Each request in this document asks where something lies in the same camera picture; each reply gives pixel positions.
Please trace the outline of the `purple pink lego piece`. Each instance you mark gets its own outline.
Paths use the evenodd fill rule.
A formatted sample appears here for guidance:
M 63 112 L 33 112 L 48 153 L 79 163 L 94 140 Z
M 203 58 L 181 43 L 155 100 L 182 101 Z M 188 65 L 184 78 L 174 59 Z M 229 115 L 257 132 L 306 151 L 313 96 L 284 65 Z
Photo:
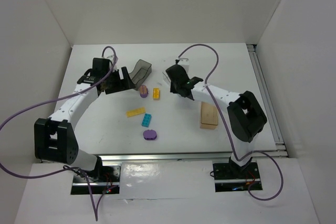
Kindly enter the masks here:
M 148 88 L 145 85 L 139 87 L 140 97 L 146 98 L 149 95 Z

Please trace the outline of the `short yellow lego brick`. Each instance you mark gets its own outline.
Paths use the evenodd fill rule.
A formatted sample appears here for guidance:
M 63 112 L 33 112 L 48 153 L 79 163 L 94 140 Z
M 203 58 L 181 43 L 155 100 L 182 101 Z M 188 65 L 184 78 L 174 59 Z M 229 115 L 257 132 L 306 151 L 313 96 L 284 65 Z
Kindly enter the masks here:
M 160 99 L 160 89 L 159 88 L 153 88 L 153 100 L 159 100 Z

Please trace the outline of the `long yellow lego brick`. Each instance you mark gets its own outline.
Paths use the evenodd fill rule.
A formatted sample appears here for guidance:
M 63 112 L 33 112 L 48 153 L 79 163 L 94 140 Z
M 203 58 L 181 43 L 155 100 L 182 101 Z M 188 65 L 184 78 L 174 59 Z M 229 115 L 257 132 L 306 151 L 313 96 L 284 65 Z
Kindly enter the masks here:
M 126 116 L 128 118 L 130 118 L 130 117 L 133 117 L 133 116 L 144 114 L 145 112 L 146 112 L 145 107 L 140 107 L 140 108 L 137 108 L 137 109 L 126 111 Z

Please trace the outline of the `teal lego brick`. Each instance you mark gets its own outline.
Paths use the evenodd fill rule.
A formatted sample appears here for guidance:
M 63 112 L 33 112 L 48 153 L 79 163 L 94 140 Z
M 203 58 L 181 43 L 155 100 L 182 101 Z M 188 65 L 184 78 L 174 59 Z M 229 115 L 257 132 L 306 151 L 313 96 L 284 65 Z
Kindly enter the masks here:
M 145 113 L 141 125 L 143 127 L 149 127 L 151 118 L 152 118 L 151 114 Z

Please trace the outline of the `purple rounded lego brick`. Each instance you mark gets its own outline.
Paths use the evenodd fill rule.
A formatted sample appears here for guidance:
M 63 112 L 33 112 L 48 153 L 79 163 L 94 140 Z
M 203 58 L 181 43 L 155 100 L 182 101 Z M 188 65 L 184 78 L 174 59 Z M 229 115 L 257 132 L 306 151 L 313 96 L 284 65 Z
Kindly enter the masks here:
M 157 139 L 157 132 L 155 130 L 145 130 L 143 132 L 143 138 L 147 141 L 153 141 Z

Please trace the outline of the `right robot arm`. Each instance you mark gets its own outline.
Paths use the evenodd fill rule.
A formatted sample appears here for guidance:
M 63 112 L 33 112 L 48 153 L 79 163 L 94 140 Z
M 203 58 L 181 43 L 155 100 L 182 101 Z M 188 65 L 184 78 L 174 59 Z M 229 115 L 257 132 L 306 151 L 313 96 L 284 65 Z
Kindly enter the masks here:
M 213 72 L 211 70 L 203 80 L 189 78 L 185 68 L 178 63 L 166 69 L 170 92 L 216 106 L 233 152 L 229 163 L 233 169 L 242 172 L 252 160 L 254 138 L 267 124 L 267 117 L 252 92 L 236 93 L 209 84 Z

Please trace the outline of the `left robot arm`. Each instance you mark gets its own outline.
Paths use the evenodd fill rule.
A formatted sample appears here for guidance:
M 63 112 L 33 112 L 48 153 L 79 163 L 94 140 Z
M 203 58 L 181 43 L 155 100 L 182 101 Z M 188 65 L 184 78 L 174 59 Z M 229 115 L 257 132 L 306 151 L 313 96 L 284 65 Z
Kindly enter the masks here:
M 92 68 L 81 76 L 64 104 L 46 119 L 34 124 L 35 157 L 77 167 L 93 179 L 103 174 L 102 159 L 79 148 L 75 128 L 87 108 L 100 94 L 133 89 L 127 68 L 116 68 L 117 56 L 94 58 Z

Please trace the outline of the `clear plastic container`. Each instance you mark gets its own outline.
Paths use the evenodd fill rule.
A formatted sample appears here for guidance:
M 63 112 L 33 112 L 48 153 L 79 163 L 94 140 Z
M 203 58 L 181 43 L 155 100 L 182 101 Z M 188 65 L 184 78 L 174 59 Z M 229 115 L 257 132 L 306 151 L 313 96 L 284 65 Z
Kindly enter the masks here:
M 167 84 L 168 87 L 170 87 L 171 86 L 170 78 L 167 76 L 165 72 L 163 72 L 162 75 L 163 75 L 163 81 Z

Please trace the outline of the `smoky grey plastic container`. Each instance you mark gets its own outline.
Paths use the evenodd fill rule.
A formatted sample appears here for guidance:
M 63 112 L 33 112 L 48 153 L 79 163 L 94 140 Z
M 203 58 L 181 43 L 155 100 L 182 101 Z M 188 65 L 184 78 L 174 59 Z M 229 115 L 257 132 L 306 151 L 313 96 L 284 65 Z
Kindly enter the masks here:
M 143 85 L 144 81 L 148 78 L 148 76 L 152 72 L 152 64 L 139 59 L 134 66 L 134 69 L 129 76 L 131 78 L 132 83 L 135 85 L 134 90 L 139 90 L 140 86 Z

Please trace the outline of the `amber plastic container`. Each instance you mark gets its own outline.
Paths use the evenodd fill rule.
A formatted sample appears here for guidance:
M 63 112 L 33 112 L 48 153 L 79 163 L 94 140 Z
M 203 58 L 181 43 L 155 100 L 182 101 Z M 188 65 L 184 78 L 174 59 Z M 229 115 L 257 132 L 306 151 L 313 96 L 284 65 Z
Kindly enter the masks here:
M 217 108 L 209 103 L 201 103 L 200 128 L 215 130 L 218 127 Z

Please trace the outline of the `aluminium front rail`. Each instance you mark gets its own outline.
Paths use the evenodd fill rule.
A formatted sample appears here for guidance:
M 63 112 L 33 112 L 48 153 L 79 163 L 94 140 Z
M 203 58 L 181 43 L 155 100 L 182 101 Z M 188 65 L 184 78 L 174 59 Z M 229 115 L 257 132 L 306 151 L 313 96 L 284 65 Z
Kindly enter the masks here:
M 136 161 L 192 161 L 192 160 L 216 160 L 228 159 L 232 156 L 229 152 L 210 152 L 210 153 L 167 153 L 167 154 L 129 154 L 129 155 L 93 155 L 82 150 L 78 154 L 72 151 L 65 160 L 58 160 L 51 157 L 43 157 L 43 161 L 64 163 L 72 166 L 93 167 L 97 159 L 103 163 L 108 162 L 136 162 Z

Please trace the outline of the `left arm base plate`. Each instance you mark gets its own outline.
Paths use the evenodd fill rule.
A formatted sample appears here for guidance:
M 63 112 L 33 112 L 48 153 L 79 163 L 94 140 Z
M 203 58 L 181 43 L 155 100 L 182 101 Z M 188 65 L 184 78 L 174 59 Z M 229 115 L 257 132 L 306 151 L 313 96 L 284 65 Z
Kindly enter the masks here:
M 88 176 L 90 188 L 93 195 L 101 195 L 106 193 L 114 195 L 120 193 L 120 175 L 121 165 L 104 166 L 102 175 L 97 178 Z M 88 195 L 89 188 L 84 175 L 76 172 L 73 176 L 71 185 L 71 195 Z

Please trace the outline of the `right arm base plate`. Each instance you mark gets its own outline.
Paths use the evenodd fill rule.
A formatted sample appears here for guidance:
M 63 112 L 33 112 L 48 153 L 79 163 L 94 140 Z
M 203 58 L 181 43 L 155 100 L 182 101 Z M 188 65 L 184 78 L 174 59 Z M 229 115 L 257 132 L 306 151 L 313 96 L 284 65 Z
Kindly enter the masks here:
M 213 170 L 209 173 L 214 178 L 215 191 L 247 191 L 262 190 L 259 168 L 256 162 L 250 163 L 242 172 L 236 172 L 229 163 L 213 163 Z

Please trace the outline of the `aluminium side rail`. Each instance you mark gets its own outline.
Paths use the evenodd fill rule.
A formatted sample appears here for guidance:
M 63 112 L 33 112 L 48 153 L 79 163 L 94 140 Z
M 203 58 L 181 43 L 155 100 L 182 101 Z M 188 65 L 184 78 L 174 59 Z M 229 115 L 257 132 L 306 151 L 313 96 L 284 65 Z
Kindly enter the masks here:
M 282 133 L 275 115 L 274 108 L 272 106 L 265 77 L 256 53 L 256 45 L 247 44 L 246 46 L 256 75 L 257 83 L 259 85 L 261 97 L 265 106 L 266 115 L 268 116 L 268 124 L 270 125 L 270 129 L 275 140 L 277 152 L 286 152 L 287 149 L 283 141 Z

